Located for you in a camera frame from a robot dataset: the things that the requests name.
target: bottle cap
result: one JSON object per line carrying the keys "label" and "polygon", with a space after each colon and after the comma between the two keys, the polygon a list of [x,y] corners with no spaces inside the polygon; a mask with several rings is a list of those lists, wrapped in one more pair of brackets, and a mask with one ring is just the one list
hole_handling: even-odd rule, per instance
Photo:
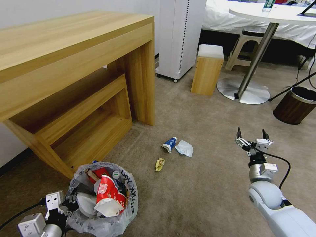
{"label": "bottle cap", "polygon": [[118,178],[119,178],[119,172],[118,172],[118,171],[114,171],[114,172],[112,173],[112,178],[113,178],[113,179],[118,179]]}

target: white paper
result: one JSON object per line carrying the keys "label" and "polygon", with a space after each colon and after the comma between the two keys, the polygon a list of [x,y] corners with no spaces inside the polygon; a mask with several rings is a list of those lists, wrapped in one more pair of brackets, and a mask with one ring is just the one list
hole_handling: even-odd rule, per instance
{"label": "white paper", "polygon": [[177,146],[175,146],[175,148],[177,149],[177,151],[182,154],[182,155],[186,155],[188,157],[192,157],[192,153],[193,153],[193,147],[190,143],[181,140],[179,142],[179,144]]}
{"label": "white paper", "polygon": [[95,182],[93,188],[94,188],[94,191],[96,194],[98,194],[98,190],[99,190],[99,186],[100,186],[100,183],[101,183],[101,179],[99,179],[98,181]]}
{"label": "white paper", "polygon": [[117,216],[124,208],[117,201],[108,197],[100,200],[94,209],[102,213],[105,217],[111,217]]}

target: gray carpet floor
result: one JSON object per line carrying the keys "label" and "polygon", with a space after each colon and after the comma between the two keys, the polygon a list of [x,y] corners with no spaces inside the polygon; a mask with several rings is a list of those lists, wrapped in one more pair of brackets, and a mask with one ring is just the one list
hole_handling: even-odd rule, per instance
{"label": "gray carpet floor", "polygon": [[[237,66],[229,72],[223,65],[220,78],[243,77],[244,72],[245,68]],[[249,161],[234,141],[238,127],[248,140],[260,138],[262,128],[269,133],[275,141],[269,152],[292,164],[283,194],[316,221],[316,111],[300,125],[287,125],[272,114],[283,96],[261,105],[246,105],[226,99],[217,90],[212,97],[191,94],[193,75],[194,68],[178,83],[156,78],[156,125],[133,121],[127,135],[104,158],[131,172],[137,182],[138,214],[123,236],[273,236],[247,197]],[[306,75],[307,71],[302,71],[300,78]],[[293,84],[295,76],[295,67],[261,63],[253,80],[275,95]],[[160,147],[173,136],[192,144],[192,158],[175,149],[166,153]],[[166,163],[155,172],[159,157]],[[268,162],[279,167],[278,185],[287,165],[274,158]],[[28,156],[0,177],[0,223],[49,192],[66,192],[68,186],[66,177],[35,155]],[[27,214],[36,212],[46,210],[38,207]],[[19,236],[21,219],[12,221],[0,235]],[[71,231],[67,236],[90,235]]]}

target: trash bag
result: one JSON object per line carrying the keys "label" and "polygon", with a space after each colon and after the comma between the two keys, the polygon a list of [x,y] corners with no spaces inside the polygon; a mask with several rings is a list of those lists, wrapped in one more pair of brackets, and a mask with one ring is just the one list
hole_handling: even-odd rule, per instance
{"label": "trash bag", "polygon": [[122,235],[128,224],[135,218],[138,211],[138,191],[136,182],[131,173],[128,173],[121,166],[109,162],[96,162],[93,164],[82,165],[78,168],[71,180],[66,199],[70,199],[76,189],[84,187],[91,193],[94,192],[93,184],[89,181],[85,174],[85,169],[97,170],[106,167],[112,173],[119,171],[120,177],[125,183],[128,190],[127,204],[124,211],[118,216],[114,217],[95,217],[88,218],[81,213],[79,209],[68,215],[66,224],[75,229],[79,233],[87,232],[97,237],[114,237]]}

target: round white table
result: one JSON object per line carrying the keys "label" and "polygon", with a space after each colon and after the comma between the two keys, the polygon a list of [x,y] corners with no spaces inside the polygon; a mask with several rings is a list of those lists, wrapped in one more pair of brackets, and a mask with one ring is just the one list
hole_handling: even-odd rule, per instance
{"label": "round white table", "polygon": [[248,8],[235,6],[229,12],[233,15],[256,21],[269,22],[260,45],[249,66],[243,80],[241,78],[224,78],[218,81],[217,89],[225,97],[244,104],[262,104],[266,102],[270,93],[267,87],[250,81],[262,59],[279,24],[316,25],[316,18],[299,15],[305,7],[274,4],[270,12],[263,12],[264,4],[250,4]]}

